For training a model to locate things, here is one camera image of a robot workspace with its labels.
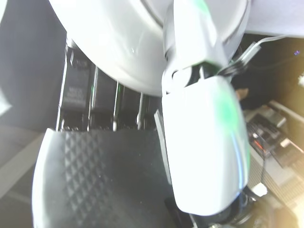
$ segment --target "white plastic casing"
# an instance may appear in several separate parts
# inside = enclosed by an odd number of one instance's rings
[[[232,86],[221,76],[162,98],[172,187],[180,210],[226,209],[247,185],[249,144]]]

